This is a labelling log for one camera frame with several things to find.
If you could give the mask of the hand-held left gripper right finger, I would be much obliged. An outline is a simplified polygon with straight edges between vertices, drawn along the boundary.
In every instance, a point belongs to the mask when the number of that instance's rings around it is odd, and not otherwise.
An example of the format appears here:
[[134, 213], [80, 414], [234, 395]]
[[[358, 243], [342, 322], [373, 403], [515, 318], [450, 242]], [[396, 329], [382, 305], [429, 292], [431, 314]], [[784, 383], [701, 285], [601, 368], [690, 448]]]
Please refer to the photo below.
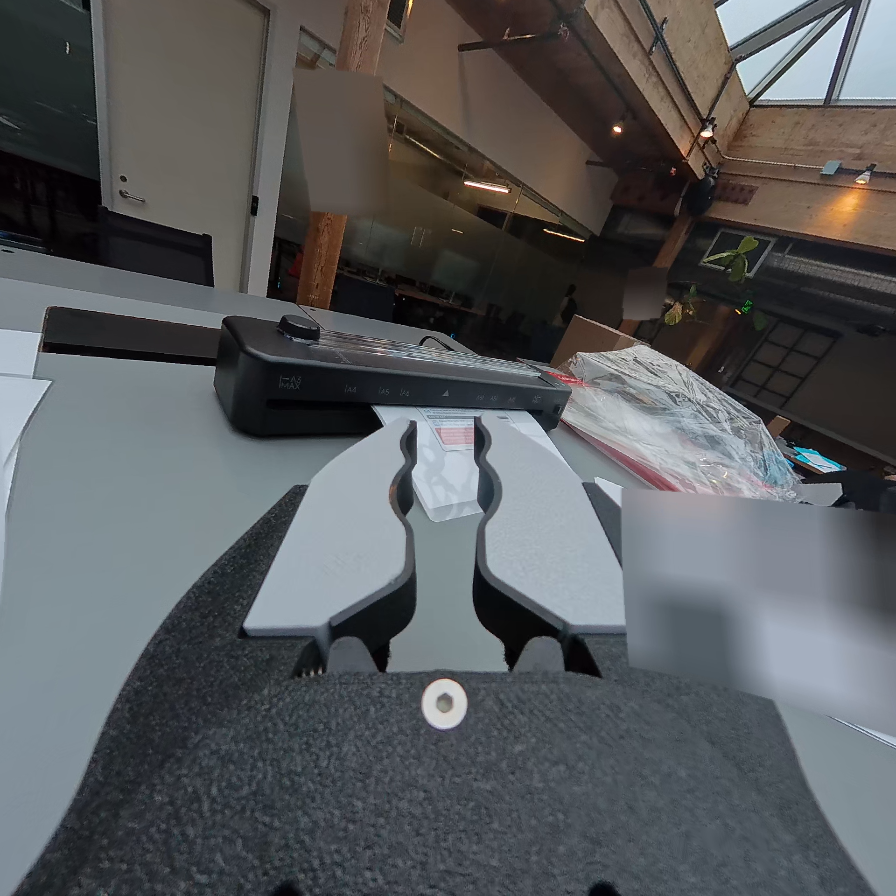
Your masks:
[[501, 641], [625, 633], [621, 513], [545, 439], [498, 414], [474, 422], [473, 603]]

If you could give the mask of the green leafy plant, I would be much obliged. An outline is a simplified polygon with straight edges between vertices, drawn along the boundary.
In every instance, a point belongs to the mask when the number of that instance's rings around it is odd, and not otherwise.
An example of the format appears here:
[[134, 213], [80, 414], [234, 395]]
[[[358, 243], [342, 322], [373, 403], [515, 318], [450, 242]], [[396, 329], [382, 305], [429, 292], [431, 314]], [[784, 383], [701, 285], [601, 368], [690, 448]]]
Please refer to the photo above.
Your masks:
[[746, 236], [741, 239], [737, 247], [707, 255], [701, 263], [727, 273], [728, 280], [733, 284], [741, 284], [748, 274], [748, 255], [750, 252], [754, 252], [758, 246], [758, 239]]

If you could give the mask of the white paper sheet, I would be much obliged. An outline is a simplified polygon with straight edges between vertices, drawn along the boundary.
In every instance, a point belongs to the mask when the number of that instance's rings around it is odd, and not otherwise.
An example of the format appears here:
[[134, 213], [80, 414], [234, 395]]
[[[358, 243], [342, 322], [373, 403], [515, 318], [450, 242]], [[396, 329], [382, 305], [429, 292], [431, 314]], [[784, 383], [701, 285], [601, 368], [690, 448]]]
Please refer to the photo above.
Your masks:
[[1, 571], [5, 569], [8, 505], [21, 437], [50, 386], [50, 380], [1, 376]]
[[1, 375], [6, 377], [33, 378], [41, 343], [38, 331], [0, 331]]

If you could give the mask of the cardboard box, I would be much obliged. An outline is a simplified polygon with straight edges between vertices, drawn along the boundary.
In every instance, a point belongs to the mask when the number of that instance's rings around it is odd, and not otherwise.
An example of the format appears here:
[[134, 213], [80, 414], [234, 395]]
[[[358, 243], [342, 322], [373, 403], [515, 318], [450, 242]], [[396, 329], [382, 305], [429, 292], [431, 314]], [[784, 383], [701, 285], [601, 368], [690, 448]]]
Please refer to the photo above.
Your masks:
[[644, 345], [633, 336], [605, 324], [575, 315], [554, 352], [550, 365], [559, 368], [577, 353], [602, 353]]

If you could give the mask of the black chair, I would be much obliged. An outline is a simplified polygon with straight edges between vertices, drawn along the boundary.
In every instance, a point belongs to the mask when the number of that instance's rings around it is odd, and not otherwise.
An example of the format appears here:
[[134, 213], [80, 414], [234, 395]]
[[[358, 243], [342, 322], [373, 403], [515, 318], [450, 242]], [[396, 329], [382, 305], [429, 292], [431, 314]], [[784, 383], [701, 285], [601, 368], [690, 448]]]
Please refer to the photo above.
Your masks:
[[213, 241], [99, 206], [98, 263], [201, 286], [214, 287]]

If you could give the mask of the laminated card with red label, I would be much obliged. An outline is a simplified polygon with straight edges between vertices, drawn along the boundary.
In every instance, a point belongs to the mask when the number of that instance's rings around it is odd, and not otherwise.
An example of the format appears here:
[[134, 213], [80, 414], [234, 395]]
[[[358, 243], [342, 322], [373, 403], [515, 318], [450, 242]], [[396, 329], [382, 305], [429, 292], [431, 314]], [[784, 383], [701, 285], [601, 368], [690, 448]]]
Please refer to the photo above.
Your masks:
[[374, 406], [388, 425], [406, 418], [417, 423], [417, 462], [412, 483], [427, 517], [433, 522], [479, 514], [479, 469], [474, 458], [474, 420], [479, 409]]

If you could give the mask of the grey desk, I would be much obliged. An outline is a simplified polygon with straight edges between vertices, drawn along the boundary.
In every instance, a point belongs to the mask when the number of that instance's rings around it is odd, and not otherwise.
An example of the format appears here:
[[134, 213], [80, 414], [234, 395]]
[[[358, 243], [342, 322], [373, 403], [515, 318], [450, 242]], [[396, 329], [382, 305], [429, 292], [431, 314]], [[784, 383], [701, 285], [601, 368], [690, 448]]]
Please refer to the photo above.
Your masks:
[[[282, 303], [2, 248], [2, 329], [40, 330], [50, 306], [218, 329]], [[261, 441], [223, 417], [209, 367], [42, 355], [52, 381], [26, 429], [6, 528], [2, 596], [2, 894], [47, 844], [106, 714], [188, 587], [348, 438]], [[417, 615], [392, 671], [505, 671], [469, 597], [473, 517], [410, 515]], [[894, 894], [894, 748], [782, 708], [835, 833], [879, 894]]]

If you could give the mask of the skylight window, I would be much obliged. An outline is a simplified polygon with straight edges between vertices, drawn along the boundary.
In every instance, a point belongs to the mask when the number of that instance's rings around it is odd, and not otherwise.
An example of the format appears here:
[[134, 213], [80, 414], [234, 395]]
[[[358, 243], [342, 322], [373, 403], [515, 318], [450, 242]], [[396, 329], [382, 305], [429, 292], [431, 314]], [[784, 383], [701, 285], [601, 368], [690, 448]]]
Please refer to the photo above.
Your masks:
[[717, 1], [751, 106], [894, 106], [893, 1]]

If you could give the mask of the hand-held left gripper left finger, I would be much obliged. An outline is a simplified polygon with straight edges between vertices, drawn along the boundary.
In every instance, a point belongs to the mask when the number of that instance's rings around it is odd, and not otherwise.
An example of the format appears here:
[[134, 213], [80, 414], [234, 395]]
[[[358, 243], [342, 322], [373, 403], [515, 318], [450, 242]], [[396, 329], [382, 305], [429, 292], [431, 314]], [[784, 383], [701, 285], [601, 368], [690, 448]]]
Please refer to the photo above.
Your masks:
[[245, 617], [248, 636], [394, 637], [417, 604], [417, 425], [357, 442], [308, 485]]

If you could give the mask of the black laminator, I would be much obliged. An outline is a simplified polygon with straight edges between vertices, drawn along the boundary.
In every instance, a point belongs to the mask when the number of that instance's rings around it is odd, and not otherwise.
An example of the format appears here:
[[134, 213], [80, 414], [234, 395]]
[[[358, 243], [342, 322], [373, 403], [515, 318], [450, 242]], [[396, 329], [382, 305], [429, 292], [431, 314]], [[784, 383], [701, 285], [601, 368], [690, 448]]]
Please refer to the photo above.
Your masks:
[[326, 330], [304, 313], [220, 325], [214, 389], [231, 426], [254, 437], [367, 434], [374, 406], [522, 410], [555, 429], [572, 396], [532, 364]]

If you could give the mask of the white door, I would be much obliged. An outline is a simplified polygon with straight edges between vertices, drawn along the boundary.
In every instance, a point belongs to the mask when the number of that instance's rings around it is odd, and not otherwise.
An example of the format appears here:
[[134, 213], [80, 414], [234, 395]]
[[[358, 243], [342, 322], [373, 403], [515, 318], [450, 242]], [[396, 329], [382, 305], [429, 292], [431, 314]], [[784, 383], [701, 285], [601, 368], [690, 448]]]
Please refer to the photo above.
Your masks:
[[112, 211], [207, 234], [214, 285], [243, 286], [270, 10], [97, 2]]

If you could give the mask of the clear plastic pouch package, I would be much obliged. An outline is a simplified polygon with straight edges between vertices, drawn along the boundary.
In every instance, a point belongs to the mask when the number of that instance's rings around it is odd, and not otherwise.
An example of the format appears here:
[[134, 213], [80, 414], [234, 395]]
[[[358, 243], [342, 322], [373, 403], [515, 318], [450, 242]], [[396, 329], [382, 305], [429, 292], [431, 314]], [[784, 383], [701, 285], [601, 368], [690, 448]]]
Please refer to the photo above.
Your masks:
[[563, 422], [665, 491], [802, 501], [801, 482], [765, 423], [688, 367], [637, 344], [578, 352]]

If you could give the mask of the wooden pillar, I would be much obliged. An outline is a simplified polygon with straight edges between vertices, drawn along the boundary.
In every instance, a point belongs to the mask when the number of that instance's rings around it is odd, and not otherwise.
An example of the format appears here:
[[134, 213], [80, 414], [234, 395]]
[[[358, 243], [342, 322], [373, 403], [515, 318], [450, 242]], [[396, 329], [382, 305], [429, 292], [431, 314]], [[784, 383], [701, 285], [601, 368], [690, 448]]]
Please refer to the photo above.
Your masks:
[[[389, 3], [349, 1], [334, 68], [341, 72], [374, 74], [378, 63]], [[299, 306], [328, 309], [342, 252], [347, 215], [311, 211], [297, 284]]]

